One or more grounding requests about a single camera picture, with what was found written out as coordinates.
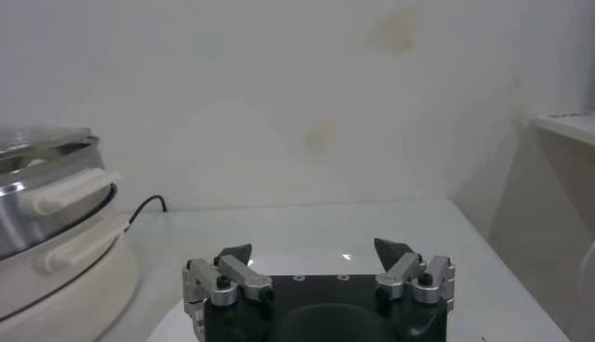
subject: screw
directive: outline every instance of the screw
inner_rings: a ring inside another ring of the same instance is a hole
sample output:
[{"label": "screw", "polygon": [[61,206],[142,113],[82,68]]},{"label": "screw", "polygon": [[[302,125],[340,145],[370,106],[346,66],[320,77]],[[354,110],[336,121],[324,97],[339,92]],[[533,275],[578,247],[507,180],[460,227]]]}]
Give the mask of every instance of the screw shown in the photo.
[{"label": "screw", "polygon": [[231,286],[231,279],[227,275],[220,275],[217,277],[217,289],[223,290],[226,288],[230,288]]},{"label": "screw", "polygon": [[431,286],[431,284],[434,283],[434,277],[432,277],[431,274],[424,272],[417,276],[417,282],[421,286]]}]

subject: white table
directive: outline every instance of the white table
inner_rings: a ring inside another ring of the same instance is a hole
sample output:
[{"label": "white table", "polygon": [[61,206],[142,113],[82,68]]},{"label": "white table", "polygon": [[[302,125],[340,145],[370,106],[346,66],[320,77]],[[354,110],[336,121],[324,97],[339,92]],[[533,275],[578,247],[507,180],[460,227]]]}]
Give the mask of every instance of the white table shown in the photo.
[{"label": "white table", "polygon": [[242,243],[252,243],[254,255],[300,246],[371,255],[375,237],[455,261],[453,341],[568,341],[447,200],[142,214],[129,235],[141,269],[139,289],[100,341],[144,342],[181,299],[180,268],[189,258],[211,258]]}]

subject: pot lid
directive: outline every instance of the pot lid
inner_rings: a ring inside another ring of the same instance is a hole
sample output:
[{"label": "pot lid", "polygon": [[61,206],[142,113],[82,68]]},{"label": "pot lid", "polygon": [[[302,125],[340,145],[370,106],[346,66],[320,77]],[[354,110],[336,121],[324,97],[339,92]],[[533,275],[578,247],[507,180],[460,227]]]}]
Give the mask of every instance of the pot lid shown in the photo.
[{"label": "pot lid", "polygon": [[0,127],[0,159],[51,149],[90,135],[88,128]]}]

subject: shelf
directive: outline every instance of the shelf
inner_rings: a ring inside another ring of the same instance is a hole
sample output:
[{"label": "shelf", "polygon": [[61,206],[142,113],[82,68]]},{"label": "shelf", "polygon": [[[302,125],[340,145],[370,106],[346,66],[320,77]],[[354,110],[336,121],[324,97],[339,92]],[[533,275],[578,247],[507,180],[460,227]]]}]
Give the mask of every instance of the shelf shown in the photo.
[{"label": "shelf", "polygon": [[548,131],[595,146],[595,112],[540,115],[535,124]]}]

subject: black cable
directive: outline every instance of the black cable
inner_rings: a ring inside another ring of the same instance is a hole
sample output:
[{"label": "black cable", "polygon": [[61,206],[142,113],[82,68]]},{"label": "black cable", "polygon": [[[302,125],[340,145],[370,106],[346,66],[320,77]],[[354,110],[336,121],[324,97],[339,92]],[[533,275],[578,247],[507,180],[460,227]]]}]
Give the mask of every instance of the black cable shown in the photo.
[{"label": "black cable", "polygon": [[134,213],[132,214],[132,217],[130,217],[130,219],[128,220],[128,224],[132,225],[132,222],[134,222],[135,219],[137,219],[137,216],[140,214],[140,211],[142,211],[142,209],[145,207],[145,205],[147,205],[150,201],[152,200],[159,200],[159,202],[161,202],[161,209],[164,211],[164,213],[167,212],[167,205],[165,204],[165,200],[161,195],[153,195],[151,197],[149,197],[148,199],[144,200],[139,207],[137,208],[137,210],[134,211]]}]

